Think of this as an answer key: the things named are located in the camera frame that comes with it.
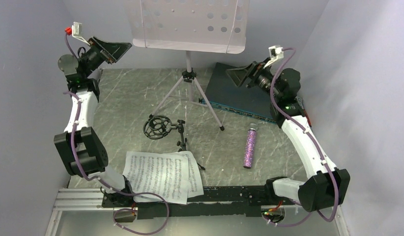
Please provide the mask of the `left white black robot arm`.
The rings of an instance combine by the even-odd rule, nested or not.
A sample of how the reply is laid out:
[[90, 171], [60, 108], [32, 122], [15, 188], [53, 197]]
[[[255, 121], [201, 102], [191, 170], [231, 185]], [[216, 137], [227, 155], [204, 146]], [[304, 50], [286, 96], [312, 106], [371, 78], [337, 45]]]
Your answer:
[[71, 176], [101, 184], [108, 194], [127, 207], [134, 202], [135, 193], [126, 177], [109, 166], [107, 151], [92, 128], [100, 90], [90, 75], [106, 62], [118, 62], [131, 48], [127, 42], [107, 42], [93, 36], [87, 41], [89, 49], [74, 56], [63, 55], [58, 67], [64, 73], [72, 109], [69, 122], [61, 134], [54, 136], [54, 145]]

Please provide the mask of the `lilac perforated music stand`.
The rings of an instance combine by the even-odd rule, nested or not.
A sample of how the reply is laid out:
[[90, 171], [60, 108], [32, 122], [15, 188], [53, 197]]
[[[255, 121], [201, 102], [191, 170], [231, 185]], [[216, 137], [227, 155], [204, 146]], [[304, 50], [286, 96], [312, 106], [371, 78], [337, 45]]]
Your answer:
[[197, 86], [220, 130], [225, 129], [197, 80], [191, 66], [191, 52], [242, 53], [246, 47], [249, 6], [248, 0], [127, 0], [124, 3], [134, 46], [186, 54], [186, 70], [150, 118], [156, 116], [182, 82], [187, 82]]

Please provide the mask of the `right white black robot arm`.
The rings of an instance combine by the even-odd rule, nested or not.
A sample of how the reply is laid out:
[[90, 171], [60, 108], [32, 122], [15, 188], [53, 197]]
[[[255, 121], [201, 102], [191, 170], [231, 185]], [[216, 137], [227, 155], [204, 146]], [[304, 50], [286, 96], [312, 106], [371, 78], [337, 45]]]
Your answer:
[[344, 202], [350, 175], [339, 169], [323, 151], [313, 134], [308, 118], [297, 101], [301, 88], [300, 72], [285, 68], [272, 74], [265, 62], [226, 70], [237, 87], [249, 80], [247, 88], [259, 87], [271, 96], [270, 114], [288, 136], [306, 171], [305, 182], [289, 177], [268, 179], [264, 197], [270, 204], [281, 199], [299, 203], [307, 212], [337, 207]]

